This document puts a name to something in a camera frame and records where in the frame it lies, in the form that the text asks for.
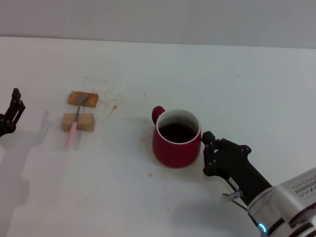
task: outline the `pink spoon handle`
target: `pink spoon handle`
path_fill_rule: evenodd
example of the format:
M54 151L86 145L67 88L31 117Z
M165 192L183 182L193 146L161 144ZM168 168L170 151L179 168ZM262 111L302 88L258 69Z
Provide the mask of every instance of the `pink spoon handle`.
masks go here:
M67 139L67 147L72 147L74 142L75 142L75 137L76 137L76 128L77 128L77 122L73 122L71 124L71 128L69 131L68 139Z

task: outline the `mug handle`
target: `mug handle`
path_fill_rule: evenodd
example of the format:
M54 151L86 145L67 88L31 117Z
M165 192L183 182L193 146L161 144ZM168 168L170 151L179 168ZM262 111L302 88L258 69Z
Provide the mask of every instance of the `mug handle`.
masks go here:
M156 106L154 107L153 109L153 112L152 112L152 120L154 122L154 124L156 124L157 122L157 119L159 118L159 116L165 112L164 108L162 106Z

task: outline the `red mug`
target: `red mug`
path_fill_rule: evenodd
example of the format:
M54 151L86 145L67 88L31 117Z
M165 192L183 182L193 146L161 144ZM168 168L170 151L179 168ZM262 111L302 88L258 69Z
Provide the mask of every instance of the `red mug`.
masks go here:
M181 168L190 165L198 157L201 148L201 126L191 112L186 110L165 111L163 107L157 106L153 109L152 119L155 124L153 136L153 150L157 159L172 168ZM186 121L196 136L184 143L175 143L164 138L159 129L163 126L178 121Z

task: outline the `blue led light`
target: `blue led light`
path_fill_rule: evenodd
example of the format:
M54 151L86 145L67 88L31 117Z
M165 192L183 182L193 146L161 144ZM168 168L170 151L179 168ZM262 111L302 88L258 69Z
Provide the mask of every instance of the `blue led light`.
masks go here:
M264 233L267 232L266 227L263 224L260 223L259 227L262 229Z

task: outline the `white wall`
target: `white wall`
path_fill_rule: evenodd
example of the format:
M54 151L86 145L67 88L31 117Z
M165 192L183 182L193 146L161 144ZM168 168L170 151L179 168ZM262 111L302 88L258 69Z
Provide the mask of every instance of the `white wall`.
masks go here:
M0 36L316 48L316 1L2 0Z

